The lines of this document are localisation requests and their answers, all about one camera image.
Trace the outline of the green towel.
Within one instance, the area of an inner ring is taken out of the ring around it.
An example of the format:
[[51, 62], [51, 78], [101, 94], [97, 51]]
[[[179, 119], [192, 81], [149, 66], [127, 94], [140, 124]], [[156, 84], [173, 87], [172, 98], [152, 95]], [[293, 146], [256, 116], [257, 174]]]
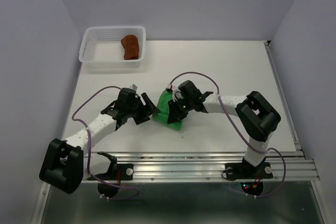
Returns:
[[169, 104], [168, 102], [172, 100], [172, 90], [165, 89], [157, 102], [156, 107], [160, 110], [160, 113], [152, 116], [153, 120], [159, 122], [160, 124], [167, 126], [173, 130], [179, 131], [182, 128], [183, 121], [168, 124], [167, 120], [169, 117]]

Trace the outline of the brown towel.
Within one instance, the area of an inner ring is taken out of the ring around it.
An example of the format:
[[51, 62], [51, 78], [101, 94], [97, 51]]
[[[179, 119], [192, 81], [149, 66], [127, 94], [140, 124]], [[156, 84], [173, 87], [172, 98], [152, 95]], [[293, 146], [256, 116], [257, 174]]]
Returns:
[[139, 42], [135, 35], [126, 35], [121, 39], [124, 49], [124, 60], [137, 60], [139, 58]]

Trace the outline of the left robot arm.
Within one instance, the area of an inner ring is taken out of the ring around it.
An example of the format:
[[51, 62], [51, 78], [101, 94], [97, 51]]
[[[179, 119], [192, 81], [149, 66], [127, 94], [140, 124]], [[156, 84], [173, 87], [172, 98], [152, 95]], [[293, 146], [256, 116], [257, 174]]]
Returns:
[[121, 187], [119, 181], [125, 175], [125, 169], [119, 168], [117, 158], [106, 152], [98, 152], [93, 156], [92, 148], [126, 124], [128, 119], [133, 119], [139, 125], [159, 112], [146, 93], [138, 95], [132, 88], [121, 88], [117, 99], [90, 124], [72, 116], [72, 120], [80, 122], [83, 129], [64, 140], [56, 138], [49, 143], [39, 179], [67, 194], [73, 193], [87, 178], [101, 183], [111, 179], [117, 181], [112, 186], [116, 194]]

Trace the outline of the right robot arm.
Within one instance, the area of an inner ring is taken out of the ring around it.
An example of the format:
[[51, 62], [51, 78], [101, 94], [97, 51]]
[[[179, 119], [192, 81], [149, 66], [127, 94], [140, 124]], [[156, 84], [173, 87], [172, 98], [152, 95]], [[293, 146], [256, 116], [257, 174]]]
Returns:
[[172, 99], [168, 102], [168, 124], [179, 122], [190, 111], [202, 113], [224, 113], [240, 137], [244, 137], [232, 120], [240, 119], [249, 139], [243, 139], [247, 151], [239, 169], [248, 177], [260, 172], [260, 165], [265, 161], [267, 147], [272, 133], [281, 121], [280, 114], [264, 98], [253, 91], [248, 95], [220, 95], [211, 91], [202, 93], [195, 84], [187, 80], [178, 87], [171, 87]]

